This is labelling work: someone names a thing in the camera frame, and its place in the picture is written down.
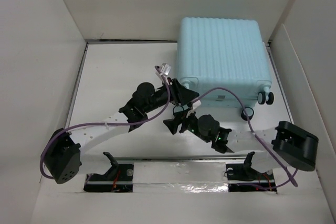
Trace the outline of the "light blue hard-shell suitcase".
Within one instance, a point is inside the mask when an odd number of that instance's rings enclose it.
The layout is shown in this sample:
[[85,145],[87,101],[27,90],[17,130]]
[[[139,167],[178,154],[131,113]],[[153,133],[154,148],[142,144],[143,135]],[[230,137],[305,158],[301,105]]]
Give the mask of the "light blue hard-shell suitcase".
[[185,17],[177,41],[176,77],[204,107],[272,105],[272,79],[255,20]]

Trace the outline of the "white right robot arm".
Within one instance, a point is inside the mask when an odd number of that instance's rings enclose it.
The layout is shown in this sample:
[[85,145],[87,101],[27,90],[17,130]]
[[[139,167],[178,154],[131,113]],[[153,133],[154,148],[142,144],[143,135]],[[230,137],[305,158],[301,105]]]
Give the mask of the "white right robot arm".
[[282,166],[305,172],[316,167],[318,137],[288,121],[266,130],[235,131],[221,127],[209,114],[197,117],[186,110],[163,123],[172,134],[189,131],[222,154],[248,151],[242,166],[248,178]]

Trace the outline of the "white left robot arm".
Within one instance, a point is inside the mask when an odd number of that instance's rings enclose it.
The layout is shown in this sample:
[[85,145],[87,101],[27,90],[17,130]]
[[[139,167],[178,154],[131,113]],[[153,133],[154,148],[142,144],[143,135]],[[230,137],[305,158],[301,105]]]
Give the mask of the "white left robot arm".
[[169,104],[184,106],[198,98],[199,93],[167,78],[155,88],[149,82],[138,85],[132,98],[118,112],[103,122],[84,123],[53,132],[40,157],[40,171],[57,184],[64,184],[80,171],[81,155],[115,136],[129,133],[150,122],[148,113],[162,112]]

